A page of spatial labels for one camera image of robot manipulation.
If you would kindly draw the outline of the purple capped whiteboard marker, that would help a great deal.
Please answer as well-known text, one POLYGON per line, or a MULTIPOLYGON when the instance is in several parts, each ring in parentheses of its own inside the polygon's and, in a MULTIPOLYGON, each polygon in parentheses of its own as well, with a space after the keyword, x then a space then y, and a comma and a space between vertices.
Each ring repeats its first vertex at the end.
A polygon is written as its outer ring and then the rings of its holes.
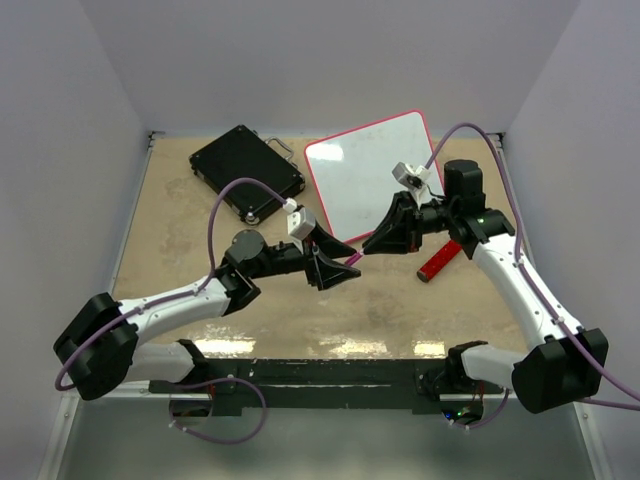
POLYGON ((357 251, 356 253, 354 253, 353 255, 351 255, 345 262, 344 264, 346 266, 353 266, 355 265, 362 257, 364 256, 362 251, 357 251))

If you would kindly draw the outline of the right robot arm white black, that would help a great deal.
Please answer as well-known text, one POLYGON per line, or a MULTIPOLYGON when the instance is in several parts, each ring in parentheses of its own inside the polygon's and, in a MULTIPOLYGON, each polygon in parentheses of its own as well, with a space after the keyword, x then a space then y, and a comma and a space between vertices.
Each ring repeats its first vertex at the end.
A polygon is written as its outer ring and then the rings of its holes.
POLYGON ((499 210, 486 206, 483 173, 472 160, 444 168, 444 193, 430 191, 429 171, 398 163, 392 174, 403 185, 363 252, 408 254, 425 235, 445 231, 489 278, 518 322, 527 354, 498 349, 485 341, 450 348, 444 372, 448 386, 469 392, 480 381, 515 393, 537 414, 595 395, 609 343, 599 329, 585 329, 564 310, 517 242, 499 210))

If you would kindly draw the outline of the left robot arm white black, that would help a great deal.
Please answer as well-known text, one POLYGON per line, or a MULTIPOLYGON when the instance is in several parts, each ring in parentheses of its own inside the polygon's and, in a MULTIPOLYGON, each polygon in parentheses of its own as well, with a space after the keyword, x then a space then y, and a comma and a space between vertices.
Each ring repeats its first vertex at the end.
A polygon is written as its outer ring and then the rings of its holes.
POLYGON ((302 272, 319 291, 355 279, 359 270, 342 262, 355 252, 319 226, 301 241, 273 246, 247 229, 234 236, 212 273, 187 286, 121 301, 97 294, 53 344, 62 364, 55 387, 74 389, 86 401, 141 381, 164 381, 196 392, 207 380, 203 355, 189 341, 161 345, 155 338, 244 309, 259 296, 255 282, 260 278, 302 272))

